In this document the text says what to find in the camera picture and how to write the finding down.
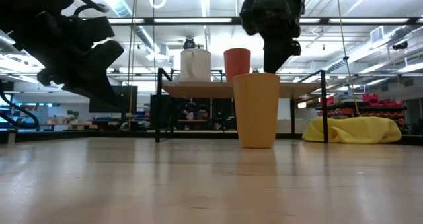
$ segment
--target yellow cloth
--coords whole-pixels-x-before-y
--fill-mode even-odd
[[[387,118],[328,119],[330,143],[376,144],[399,141],[398,125]],[[323,119],[310,121],[303,134],[306,141],[323,141]]]

